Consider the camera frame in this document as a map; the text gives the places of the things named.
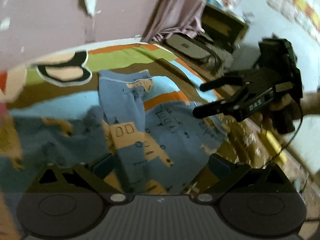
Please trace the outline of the person's right forearm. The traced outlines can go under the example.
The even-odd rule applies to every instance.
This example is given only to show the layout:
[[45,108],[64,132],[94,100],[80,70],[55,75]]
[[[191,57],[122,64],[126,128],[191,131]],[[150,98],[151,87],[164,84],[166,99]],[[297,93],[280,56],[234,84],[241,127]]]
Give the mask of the person's right forearm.
[[303,115],[320,115],[320,92],[307,92],[300,101]]

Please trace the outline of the person's right hand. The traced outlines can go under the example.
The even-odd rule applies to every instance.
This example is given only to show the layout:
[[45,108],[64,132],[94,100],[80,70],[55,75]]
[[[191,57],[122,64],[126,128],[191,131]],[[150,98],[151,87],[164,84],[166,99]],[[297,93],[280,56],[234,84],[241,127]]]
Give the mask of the person's right hand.
[[250,119],[264,129],[275,129],[280,134],[286,134],[295,130],[293,121],[303,115],[300,101],[295,102],[289,94],[281,100],[262,109],[262,112],[255,112]]

